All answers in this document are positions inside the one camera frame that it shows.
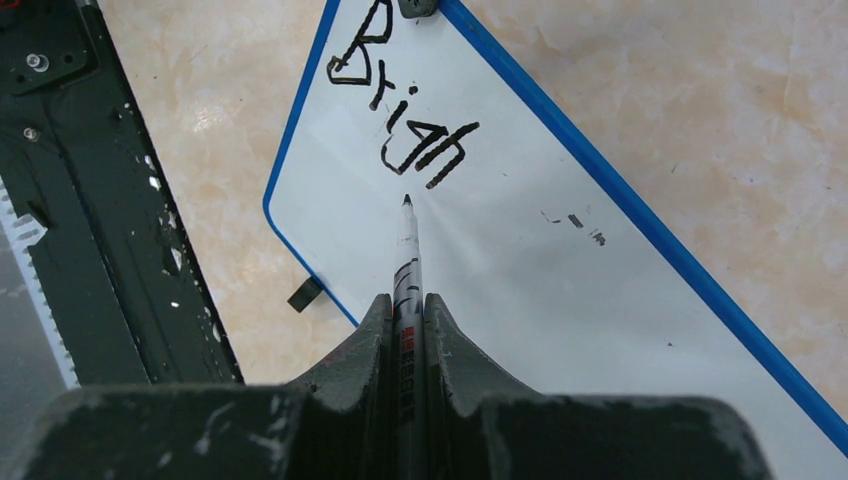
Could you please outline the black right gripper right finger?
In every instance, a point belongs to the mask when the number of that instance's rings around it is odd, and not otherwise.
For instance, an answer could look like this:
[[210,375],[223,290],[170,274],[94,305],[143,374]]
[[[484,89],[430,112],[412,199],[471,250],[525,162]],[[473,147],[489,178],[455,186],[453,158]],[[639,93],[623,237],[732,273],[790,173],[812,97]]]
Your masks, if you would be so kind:
[[434,479],[769,479],[747,422],[706,397],[545,395],[425,300]]

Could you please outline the blue framed whiteboard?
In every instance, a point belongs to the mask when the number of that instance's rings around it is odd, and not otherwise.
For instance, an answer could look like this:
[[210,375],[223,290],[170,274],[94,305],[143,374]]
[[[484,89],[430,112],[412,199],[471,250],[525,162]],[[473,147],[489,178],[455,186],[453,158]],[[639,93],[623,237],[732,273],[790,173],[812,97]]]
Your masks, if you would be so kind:
[[846,423],[463,3],[330,1],[265,215],[356,321],[405,194],[424,289],[524,383],[715,398],[778,478],[846,477]]

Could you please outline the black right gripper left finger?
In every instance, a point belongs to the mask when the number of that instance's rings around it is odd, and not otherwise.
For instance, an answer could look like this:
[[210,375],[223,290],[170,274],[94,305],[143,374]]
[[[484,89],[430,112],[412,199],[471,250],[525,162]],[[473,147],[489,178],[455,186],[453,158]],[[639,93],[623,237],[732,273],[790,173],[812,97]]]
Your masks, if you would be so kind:
[[389,479],[388,295],[278,385],[86,387],[53,401],[11,479]]

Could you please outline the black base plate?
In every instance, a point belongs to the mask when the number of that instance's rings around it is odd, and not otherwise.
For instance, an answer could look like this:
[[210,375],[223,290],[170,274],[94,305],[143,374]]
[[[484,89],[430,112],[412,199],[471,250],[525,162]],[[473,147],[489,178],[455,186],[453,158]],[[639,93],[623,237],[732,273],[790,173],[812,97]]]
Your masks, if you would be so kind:
[[1,179],[79,383],[242,381],[95,2],[2,3]]

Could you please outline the white black marker pen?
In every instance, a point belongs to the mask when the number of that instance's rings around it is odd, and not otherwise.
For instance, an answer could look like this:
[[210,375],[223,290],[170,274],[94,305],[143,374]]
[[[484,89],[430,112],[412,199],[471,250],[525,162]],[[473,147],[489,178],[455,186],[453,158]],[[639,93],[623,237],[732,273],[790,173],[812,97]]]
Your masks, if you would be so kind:
[[411,197],[403,198],[394,275],[393,334],[396,353],[396,439],[400,479],[427,477],[426,385],[418,221]]

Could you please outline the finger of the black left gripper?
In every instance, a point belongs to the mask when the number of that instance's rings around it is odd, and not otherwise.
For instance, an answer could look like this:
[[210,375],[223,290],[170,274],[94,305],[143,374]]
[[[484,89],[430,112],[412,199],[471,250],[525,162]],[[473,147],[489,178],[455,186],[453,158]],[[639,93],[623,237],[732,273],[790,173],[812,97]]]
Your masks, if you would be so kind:
[[404,18],[423,18],[433,15],[439,6],[438,0],[398,0]]

